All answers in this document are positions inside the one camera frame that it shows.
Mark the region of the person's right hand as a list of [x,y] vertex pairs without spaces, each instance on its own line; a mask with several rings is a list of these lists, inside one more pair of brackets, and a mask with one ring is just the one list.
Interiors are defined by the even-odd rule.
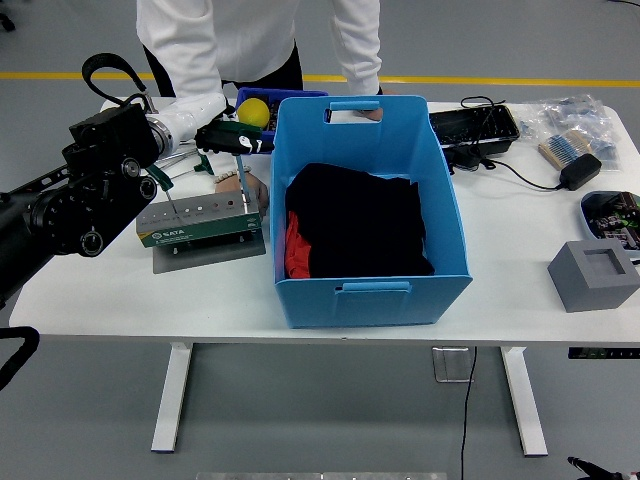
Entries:
[[[246,186],[251,192],[251,199],[257,202],[259,213],[264,217],[269,207],[269,191],[265,183],[251,173],[244,175]],[[217,193],[231,192],[241,189],[241,182],[237,175],[231,175],[228,178],[220,180],[216,183],[215,191]]]

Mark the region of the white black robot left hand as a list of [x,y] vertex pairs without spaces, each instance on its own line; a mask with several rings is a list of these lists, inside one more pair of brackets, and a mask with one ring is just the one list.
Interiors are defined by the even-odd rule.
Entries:
[[231,154],[271,153],[273,142],[262,139],[250,126],[238,121],[217,120],[227,107],[223,94],[201,94],[179,98],[156,115],[162,124],[160,153],[173,153],[181,142],[194,140],[203,151]]

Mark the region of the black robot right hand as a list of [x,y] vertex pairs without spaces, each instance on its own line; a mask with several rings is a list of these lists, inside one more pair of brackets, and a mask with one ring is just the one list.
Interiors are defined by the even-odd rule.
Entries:
[[567,461],[570,465],[574,466],[578,470],[585,474],[585,479],[591,480],[636,480],[639,478],[638,472],[631,472],[628,474],[621,472],[611,472],[604,469],[592,462],[580,459],[578,457],[569,456]]

